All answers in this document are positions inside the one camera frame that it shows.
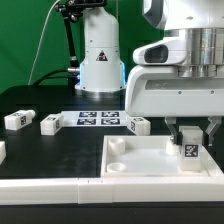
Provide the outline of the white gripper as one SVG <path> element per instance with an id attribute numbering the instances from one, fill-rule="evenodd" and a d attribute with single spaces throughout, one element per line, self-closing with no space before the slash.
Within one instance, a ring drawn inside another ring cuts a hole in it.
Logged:
<path id="1" fill-rule="evenodd" d="M 211 146 L 224 116 L 224 66 L 213 78 L 180 78 L 177 72 L 174 66 L 135 66 L 128 77 L 125 110 L 133 117 L 166 117 L 175 145 L 181 144 L 175 117 L 209 117 Z"/>

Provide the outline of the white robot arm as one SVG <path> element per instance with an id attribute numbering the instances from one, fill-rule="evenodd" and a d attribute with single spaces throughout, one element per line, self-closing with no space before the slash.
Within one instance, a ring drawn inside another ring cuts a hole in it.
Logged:
<path id="1" fill-rule="evenodd" d="M 207 117 L 212 138 L 224 119 L 224 0 L 143 0 L 162 37 L 134 50 L 125 110 L 163 117 L 174 138 L 178 117 Z M 91 96 L 121 87 L 118 23 L 102 7 L 84 10 L 85 58 L 77 89 Z"/>

